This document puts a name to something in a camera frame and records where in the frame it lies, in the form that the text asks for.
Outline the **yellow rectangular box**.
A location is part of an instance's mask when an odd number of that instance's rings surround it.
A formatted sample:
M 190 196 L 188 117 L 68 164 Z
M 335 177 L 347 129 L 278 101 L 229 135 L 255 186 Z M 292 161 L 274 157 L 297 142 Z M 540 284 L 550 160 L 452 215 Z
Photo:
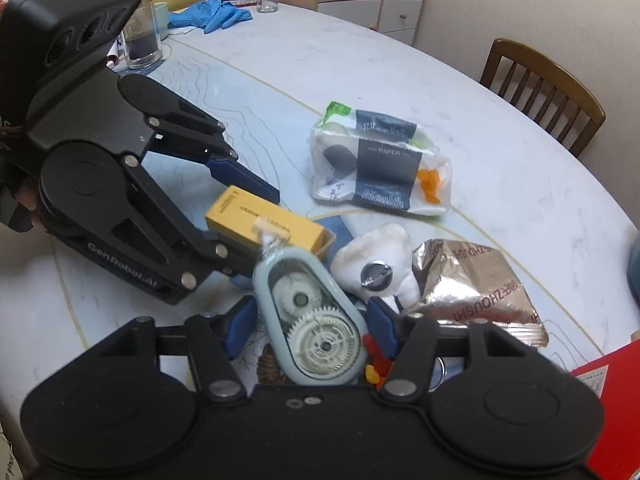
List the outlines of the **yellow rectangular box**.
M 209 229 L 253 249 L 262 248 L 266 237 L 271 236 L 323 259 L 336 240 L 336 235 L 320 223 L 234 185 L 209 207 L 205 219 Z

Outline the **light blue correction tape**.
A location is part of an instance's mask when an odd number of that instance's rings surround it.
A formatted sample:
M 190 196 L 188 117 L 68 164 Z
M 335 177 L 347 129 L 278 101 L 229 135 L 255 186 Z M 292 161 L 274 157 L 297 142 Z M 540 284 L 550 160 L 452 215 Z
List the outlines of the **light blue correction tape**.
M 368 359 L 363 315 L 312 252 L 269 231 L 258 240 L 253 288 L 284 376 L 300 386 L 356 384 Z

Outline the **red orange small toy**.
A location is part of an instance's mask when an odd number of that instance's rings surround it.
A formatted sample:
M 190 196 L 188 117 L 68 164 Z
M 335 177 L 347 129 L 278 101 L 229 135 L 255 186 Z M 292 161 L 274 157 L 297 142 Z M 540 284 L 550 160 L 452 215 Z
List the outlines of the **red orange small toy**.
M 380 390 L 393 366 L 393 362 L 384 356 L 372 335 L 363 335 L 362 344 L 369 356 L 368 364 L 364 369 L 364 378 L 366 378 L 369 385 L 376 390 Z

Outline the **silver foil snack bag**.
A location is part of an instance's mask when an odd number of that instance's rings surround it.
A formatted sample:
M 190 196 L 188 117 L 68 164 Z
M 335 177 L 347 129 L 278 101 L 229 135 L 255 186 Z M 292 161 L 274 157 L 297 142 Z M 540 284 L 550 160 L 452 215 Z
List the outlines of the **silver foil snack bag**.
M 413 252 L 419 298 L 402 312 L 420 312 L 447 324 L 487 320 L 531 347 L 549 336 L 521 280 L 500 250 L 434 238 Z

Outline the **glass jar with dark contents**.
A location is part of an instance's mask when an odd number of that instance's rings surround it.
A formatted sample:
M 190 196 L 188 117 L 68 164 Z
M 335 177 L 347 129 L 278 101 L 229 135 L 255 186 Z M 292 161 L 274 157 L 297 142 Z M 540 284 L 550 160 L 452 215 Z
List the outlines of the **glass jar with dark contents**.
M 130 70 L 143 70 L 162 57 L 153 0 L 141 0 L 119 39 Z

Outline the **blue gloves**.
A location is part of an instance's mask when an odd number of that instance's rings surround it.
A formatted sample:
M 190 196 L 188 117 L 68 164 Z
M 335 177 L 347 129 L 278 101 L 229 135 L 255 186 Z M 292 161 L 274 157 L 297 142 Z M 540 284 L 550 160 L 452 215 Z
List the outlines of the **blue gloves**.
M 180 12 L 170 12 L 169 28 L 195 27 L 204 34 L 228 29 L 235 24 L 253 19 L 249 10 L 238 8 L 231 2 L 222 0 L 202 0 L 193 3 Z

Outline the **blue patterned cloth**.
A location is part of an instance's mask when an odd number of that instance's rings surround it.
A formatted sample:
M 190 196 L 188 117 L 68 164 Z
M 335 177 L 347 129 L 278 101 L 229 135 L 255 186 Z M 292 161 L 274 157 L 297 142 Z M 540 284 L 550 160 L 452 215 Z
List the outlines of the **blue patterned cloth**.
M 337 252 L 348 245 L 354 239 L 354 236 L 340 214 L 317 219 L 316 223 L 324 229 L 318 258 L 328 268 Z

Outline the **red white cardboard box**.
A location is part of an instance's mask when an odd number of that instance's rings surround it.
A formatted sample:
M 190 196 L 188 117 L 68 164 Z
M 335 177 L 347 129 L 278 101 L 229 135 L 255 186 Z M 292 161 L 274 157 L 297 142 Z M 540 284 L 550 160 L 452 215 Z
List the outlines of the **red white cardboard box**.
M 572 371 L 600 399 L 602 434 L 588 467 L 600 479 L 639 478 L 640 342 L 635 340 L 607 356 Z

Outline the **low wooden sideboard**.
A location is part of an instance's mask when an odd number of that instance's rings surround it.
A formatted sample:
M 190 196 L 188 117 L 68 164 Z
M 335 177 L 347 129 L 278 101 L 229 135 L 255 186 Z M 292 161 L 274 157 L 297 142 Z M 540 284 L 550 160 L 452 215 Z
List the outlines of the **low wooden sideboard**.
M 277 0 L 316 11 L 413 46 L 425 0 Z

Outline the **wooden chair behind table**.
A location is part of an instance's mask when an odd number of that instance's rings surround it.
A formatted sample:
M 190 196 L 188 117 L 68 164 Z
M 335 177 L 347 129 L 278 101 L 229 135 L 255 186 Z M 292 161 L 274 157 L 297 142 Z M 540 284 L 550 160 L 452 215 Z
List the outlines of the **wooden chair behind table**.
M 512 39 L 492 43 L 480 84 L 576 157 L 605 122 L 604 108 L 582 82 L 552 58 Z

